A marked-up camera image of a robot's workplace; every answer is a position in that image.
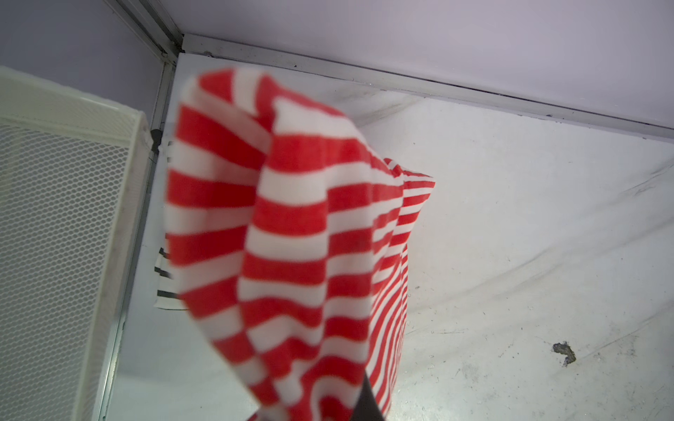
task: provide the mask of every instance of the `laundry basket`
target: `laundry basket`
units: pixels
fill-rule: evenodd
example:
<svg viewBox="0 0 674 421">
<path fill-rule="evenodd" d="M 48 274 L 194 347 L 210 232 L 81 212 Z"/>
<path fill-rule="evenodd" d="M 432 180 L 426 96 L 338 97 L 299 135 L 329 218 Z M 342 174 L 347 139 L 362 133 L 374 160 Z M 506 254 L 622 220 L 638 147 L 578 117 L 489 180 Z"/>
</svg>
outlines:
<svg viewBox="0 0 674 421">
<path fill-rule="evenodd" d="M 142 112 L 0 67 L 0 420 L 89 420 L 152 142 Z"/>
</svg>

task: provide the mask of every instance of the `marble pattern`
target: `marble pattern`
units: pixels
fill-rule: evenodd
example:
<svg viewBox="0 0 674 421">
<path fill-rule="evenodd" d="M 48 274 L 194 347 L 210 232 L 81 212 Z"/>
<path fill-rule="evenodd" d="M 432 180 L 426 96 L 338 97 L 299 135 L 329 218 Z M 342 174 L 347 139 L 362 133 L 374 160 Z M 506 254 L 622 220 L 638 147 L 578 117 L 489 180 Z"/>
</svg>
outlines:
<svg viewBox="0 0 674 421">
<path fill-rule="evenodd" d="M 174 93 L 229 64 L 181 56 Z M 269 71 L 437 179 L 410 240 L 391 421 L 674 419 L 673 144 Z M 108 420 L 243 419 L 255 404 L 189 318 L 152 308 L 162 172 Z"/>
</svg>

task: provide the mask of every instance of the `black stripe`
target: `black stripe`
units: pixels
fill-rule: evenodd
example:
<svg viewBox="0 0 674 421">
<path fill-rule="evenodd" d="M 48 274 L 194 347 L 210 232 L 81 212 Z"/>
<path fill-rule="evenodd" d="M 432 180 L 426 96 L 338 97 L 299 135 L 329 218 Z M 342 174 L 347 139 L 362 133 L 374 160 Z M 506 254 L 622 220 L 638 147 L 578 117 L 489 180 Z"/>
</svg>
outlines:
<svg viewBox="0 0 674 421">
<path fill-rule="evenodd" d="M 159 269 L 157 266 L 154 267 L 154 271 L 156 273 L 159 273 L 159 276 L 163 276 L 164 278 L 172 279 L 171 274 L 163 269 Z"/>
<path fill-rule="evenodd" d="M 175 298 L 176 300 L 180 300 L 178 294 L 176 294 L 175 292 L 168 292 L 162 290 L 157 290 L 157 297 Z"/>
</svg>

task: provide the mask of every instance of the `white marble tabletop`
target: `white marble tabletop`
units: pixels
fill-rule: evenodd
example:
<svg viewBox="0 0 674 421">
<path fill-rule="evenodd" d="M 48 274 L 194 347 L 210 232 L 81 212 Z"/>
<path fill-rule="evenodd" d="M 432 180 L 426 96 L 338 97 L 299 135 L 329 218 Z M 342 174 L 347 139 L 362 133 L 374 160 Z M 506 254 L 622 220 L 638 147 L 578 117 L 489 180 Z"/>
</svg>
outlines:
<svg viewBox="0 0 674 421">
<path fill-rule="evenodd" d="M 228 65 L 181 56 L 167 134 L 185 80 Z M 391 421 L 674 420 L 674 144 L 268 70 L 437 179 Z M 243 420 L 255 403 L 189 317 L 152 308 L 165 172 L 107 421 Z"/>
</svg>

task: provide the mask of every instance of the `perforated metal mesh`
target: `perforated metal mesh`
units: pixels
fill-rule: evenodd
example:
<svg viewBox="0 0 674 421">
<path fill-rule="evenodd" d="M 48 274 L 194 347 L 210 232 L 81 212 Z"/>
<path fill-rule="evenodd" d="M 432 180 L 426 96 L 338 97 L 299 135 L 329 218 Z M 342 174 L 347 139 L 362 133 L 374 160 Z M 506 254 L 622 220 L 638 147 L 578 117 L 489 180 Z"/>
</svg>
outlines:
<svg viewBox="0 0 674 421">
<path fill-rule="evenodd" d="M 127 148 L 0 124 L 0 420 L 68 420 Z"/>
</svg>

